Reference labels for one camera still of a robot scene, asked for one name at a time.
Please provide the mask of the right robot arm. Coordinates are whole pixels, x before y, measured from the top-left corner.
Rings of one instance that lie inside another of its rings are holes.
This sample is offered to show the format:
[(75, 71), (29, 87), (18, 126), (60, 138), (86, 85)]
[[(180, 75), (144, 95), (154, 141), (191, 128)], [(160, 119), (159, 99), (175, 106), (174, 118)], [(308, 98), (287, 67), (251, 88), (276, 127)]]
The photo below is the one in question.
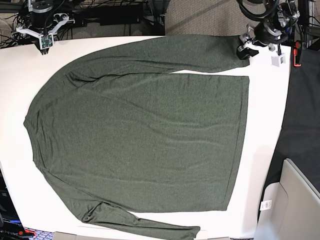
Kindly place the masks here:
[(63, 10), (65, 0), (29, 0), (27, 15), (21, 16), (16, 32), (32, 37), (39, 43), (41, 49), (49, 48), (55, 42), (58, 31), (75, 20)]

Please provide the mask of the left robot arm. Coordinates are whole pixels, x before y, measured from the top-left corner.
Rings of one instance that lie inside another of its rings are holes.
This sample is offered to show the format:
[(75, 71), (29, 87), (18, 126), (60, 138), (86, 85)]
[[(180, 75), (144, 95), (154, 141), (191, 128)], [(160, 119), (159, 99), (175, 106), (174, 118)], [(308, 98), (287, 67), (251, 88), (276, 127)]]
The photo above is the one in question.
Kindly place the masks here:
[(240, 45), (236, 54), (239, 59), (247, 60), (259, 53), (257, 47), (267, 47), (269, 51), (277, 52), (277, 57), (284, 55), (281, 44), (286, 42), (294, 25), (298, 22), (300, 12), (293, 0), (251, 0), (252, 4), (262, 4), (263, 13), (253, 13), (248, 10), (242, 0), (237, 1), (241, 12), (250, 20), (257, 22), (256, 26), (247, 25), (246, 32), (239, 36)]

